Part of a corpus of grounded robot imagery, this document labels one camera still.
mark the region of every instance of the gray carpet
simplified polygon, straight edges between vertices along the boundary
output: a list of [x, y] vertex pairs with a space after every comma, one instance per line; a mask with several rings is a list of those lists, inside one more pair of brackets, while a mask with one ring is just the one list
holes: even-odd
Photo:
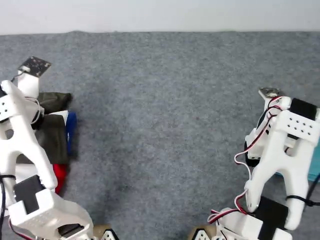
[[[0, 79], [34, 55], [53, 63], [42, 91], [73, 93], [64, 197], [121, 240], [185, 240], [211, 208], [233, 207], [248, 178], [233, 155], [261, 114], [258, 87], [320, 105], [315, 32], [12, 35], [0, 54]], [[264, 195], [283, 203], [282, 179]], [[320, 207], [307, 208], [293, 238], [319, 239], [319, 221]]]

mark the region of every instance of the red cloth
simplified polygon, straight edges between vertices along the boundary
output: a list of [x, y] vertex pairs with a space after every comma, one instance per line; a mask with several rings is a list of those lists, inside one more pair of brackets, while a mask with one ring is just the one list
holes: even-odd
[[67, 176], [67, 165], [65, 164], [53, 164], [53, 171], [58, 181], [58, 185], [55, 188], [55, 192], [58, 194], [65, 183]]

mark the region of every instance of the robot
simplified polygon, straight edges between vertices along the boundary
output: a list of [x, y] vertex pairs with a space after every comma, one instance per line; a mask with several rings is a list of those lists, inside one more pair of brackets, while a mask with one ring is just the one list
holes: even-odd
[[[285, 96], [276, 88], [260, 88], [259, 94], [265, 102], [264, 112], [245, 137], [244, 151], [234, 156], [236, 164], [248, 169], [244, 192], [235, 198], [235, 209], [211, 210], [208, 223], [216, 222], [211, 238], [208, 230], [199, 228], [193, 240], [292, 240], [285, 230], [298, 227], [305, 205], [320, 205], [310, 200], [320, 174], [308, 186], [308, 172], [320, 136], [320, 108]], [[242, 154], [246, 163], [237, 160]], [[286, 205], [261, 196], [265, 183], [276, 173], [284, 179]], [[247, 210], [238, 203], [244, 196]]]
[[[44, 115], [44, 109], [37, 101], [39, 78], [50, 66], [51, 63], [32, 56], [18, 68], [18, 75], [12, 79], [17, 78], [17, 86], [10, 80], [0, 84], [0, 227], [7, 208], [9, 226], [23, 239], [33, 238], [19, 233], [14, 227], [30, 231], [37, 239], [99, 240], [94, 236], [88, 212], [54, 192], [57, 178], [34, 134], [33, 126]], [[7, 134], [9, 130], [13, 131], [11, 137]], [[37, 175], [16, 184], [16, 159], [20, 154], [34, 163]], [[104, 229], [102, 239], [118, 238], [112, 229]]]
[[[54, 192], [56, 176], [33, 130], [44, 115], [37, 102], [39, 78], [50, 66], [32, 56], [18, 68], [18, 75], [13, 78], [17, 78], [17, 86], [10, 80], [0, 84], [0, 227], [7, 208], [9, 226], [23, 239], [34, 238], [15, 227], [43, 240], [119, 240], [110, 228], [102, 228], [100, 236], [95, 235], [88, 212]], [[265, 99], [264, 112], [256, 128], [245, 137], [244, 151], [234, 157], [249, 172], [244, 192], [235, 198], [236, 208], [211, 210], [208, 222], [216, 225], [213, 236], [200, 228], [193, 240], [291, 240], [285, 229], [297, 228], [305, 204], [318, 204], [309, 199], [307, 176], [320, 136], [319, 108], [284, 96], [278, 89], [262, 88], [259, 93]], [[13, 130], [12, 137], [6, 134], [8, 130]], [[19, 154], [34, 163], [37, 174], [16, 183]], [[237, 160], [242, 154], [246, 163]], [[264, 184], [275, 173], [284, 177], [286, 206], [261, 196]], [[247, 210], [239, 204], [244, 196]]]

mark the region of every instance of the white wall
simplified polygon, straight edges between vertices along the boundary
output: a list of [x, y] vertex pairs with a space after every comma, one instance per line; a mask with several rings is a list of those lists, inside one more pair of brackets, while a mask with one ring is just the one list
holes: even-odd
[[2, 0], [0, 35], [320, 30], [320, 0]]

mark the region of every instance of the dark green cloth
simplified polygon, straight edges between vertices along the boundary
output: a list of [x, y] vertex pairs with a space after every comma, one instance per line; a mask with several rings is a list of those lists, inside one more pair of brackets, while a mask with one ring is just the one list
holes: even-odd
[[71, 93], [40, 92], [38, 100], [45, 114], [65, 110], [72, 99]]
[[[44, 115], [41, 128], [35, 133], [38, 143], [45, 150], [51, 164], [68, 164], [66, 126], [61, 115]], [[23, 154], [18, 156], [18, 164], [32, 162]]]

